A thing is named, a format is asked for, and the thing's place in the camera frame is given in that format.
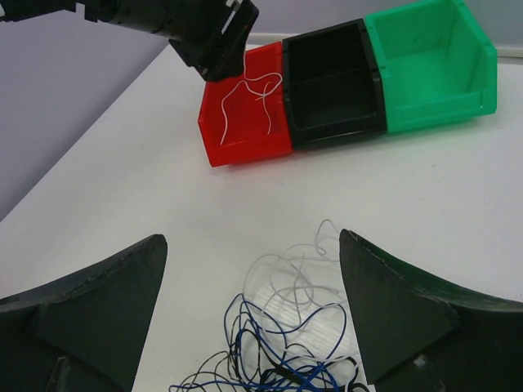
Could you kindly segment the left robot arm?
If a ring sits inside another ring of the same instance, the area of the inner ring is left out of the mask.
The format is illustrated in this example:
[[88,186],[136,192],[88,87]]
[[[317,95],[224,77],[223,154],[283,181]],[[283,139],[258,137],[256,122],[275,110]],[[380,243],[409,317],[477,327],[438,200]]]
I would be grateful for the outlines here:
[[160,36],[186,66],[206,82],[220,82],[244,71],[248,35],[259,16],[249,0],[19,0],[1,2],[1,21],[19,22],[58,11]]

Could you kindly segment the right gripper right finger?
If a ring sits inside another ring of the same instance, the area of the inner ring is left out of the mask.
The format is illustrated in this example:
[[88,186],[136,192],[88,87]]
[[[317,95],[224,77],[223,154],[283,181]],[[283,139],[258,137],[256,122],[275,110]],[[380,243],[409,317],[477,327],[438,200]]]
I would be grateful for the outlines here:
[[520,391],[522,304],[461,287],[350,230],[342,280],[377,391]]

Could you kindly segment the green plastic bin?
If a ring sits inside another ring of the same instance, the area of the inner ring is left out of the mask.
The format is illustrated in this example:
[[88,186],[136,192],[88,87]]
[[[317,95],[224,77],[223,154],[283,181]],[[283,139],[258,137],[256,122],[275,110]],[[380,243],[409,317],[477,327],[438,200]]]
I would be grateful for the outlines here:
[[420,1],[364,18],[390,133],[493,114],[498,54],[463,1]]

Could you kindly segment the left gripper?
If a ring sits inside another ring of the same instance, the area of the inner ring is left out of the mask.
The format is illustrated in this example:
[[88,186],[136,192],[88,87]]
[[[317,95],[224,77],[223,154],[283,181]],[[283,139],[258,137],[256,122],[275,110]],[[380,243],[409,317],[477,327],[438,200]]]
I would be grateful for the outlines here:
[[159,34],[205,81],[244,71],[248,35],[259,16],[251,1],[159,1]]

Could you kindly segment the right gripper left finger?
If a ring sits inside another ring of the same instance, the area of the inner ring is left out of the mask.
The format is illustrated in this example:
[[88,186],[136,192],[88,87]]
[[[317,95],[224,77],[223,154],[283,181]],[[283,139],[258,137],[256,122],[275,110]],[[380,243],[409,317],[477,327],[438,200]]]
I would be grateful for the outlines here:
[[1,300],[3,391],[130,391],[168,255],[154,234]]

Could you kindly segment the black plastic bin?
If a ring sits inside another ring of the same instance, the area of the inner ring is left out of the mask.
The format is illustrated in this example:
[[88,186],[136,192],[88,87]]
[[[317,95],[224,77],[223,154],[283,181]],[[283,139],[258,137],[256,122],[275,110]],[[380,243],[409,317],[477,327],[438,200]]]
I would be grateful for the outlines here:
[[387,131],[382,78],[364,20],[283,41],[284,107],[295,150]]

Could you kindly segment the red plastic bin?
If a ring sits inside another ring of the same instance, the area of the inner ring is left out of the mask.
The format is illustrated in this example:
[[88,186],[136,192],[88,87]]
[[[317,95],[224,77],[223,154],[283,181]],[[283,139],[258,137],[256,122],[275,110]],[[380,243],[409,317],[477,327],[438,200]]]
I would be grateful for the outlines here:
[[206,84],[198,124],[212,167],[292,153],[283,73],[283,43],[274,42],[247,50],[237,78]]

